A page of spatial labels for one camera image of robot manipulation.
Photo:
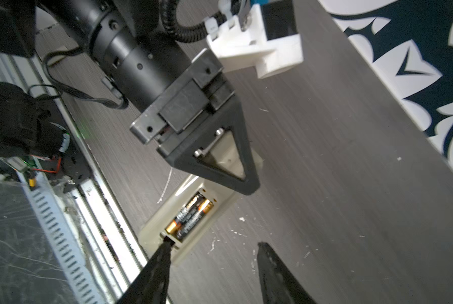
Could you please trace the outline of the AAA battery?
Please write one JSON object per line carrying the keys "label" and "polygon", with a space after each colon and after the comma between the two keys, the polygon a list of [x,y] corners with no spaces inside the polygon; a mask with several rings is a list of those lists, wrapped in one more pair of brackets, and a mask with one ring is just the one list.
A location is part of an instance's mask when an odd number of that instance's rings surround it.
{"label": "AAA battery", "polygon": [[206,201],[206,198],[201,193],[196,193],[189,202],[187,202],[169,223],[165,231],[168,234],[174,234],[180,230],[187,221],[200,209],[200,206]]}
{"label": "AAA battery", "polygon": [[179,241],[183,239],[193,230],[193,228],[200,222],[200,220],[214,207],[214,204],[211,200],[206,199],[206,201],[200,206],[199,211],[197,211],[190,220],[187,221],[186,225],[180,228],[179,231],[175,233],[175,237]]}

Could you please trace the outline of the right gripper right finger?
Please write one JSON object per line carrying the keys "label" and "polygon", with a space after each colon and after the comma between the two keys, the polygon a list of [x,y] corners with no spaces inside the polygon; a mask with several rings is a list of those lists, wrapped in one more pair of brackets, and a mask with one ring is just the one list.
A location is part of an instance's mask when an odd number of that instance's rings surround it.
{"label": "right gripper right finger", "polygon": [[258,243],[257,262],[263,303],[316,303],[267,242]]}

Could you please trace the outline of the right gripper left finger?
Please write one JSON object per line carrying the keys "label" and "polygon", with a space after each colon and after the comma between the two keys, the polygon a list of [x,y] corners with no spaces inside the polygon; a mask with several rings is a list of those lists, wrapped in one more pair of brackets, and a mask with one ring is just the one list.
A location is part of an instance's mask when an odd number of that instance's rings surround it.
{"label": "right gripper left finger", "polygon": [[162,244],[116,303],[165,304],[168,298],[173,241]]}

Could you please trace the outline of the white remote control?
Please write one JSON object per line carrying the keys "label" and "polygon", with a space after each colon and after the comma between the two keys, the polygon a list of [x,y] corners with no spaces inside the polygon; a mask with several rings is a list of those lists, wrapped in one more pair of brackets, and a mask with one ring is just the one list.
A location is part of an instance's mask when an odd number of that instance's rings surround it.
{"label": "white remote control", "polygon": [[[247,184],[234,133],[220,128],[206,152],[197,155],[226,173],[238,186]],[[203,177],[189,175],[160,206],[139,233],[138,242],[151,256],[164,241],[172,242],[172,263],[180,263],[211,226],[239,198],[240,192]]]}

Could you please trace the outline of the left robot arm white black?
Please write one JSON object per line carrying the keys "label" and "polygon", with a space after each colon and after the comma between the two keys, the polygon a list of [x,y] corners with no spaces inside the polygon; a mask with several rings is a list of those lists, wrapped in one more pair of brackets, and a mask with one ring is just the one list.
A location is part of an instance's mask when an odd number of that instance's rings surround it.
{"label": "left robot arm white black", "polygon": [[167,28],[176,1],[0,1],[0,53],[31,58],[36,10],[54,17],[140,116],[131,132],[173,168],[243,195],[259,188],[240,100],[210,50],[190,60]]}

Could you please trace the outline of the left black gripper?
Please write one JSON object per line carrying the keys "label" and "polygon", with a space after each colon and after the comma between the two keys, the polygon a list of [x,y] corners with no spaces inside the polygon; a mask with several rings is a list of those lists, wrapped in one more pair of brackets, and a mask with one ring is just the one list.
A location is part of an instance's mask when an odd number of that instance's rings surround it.
{"label": "left black gripper", "polygon": [[260,187],[261,157],[251,148],[240,99],[223,66],[204,49],[132,123],[144,144],[173,168],[205,178],[243,195]]}

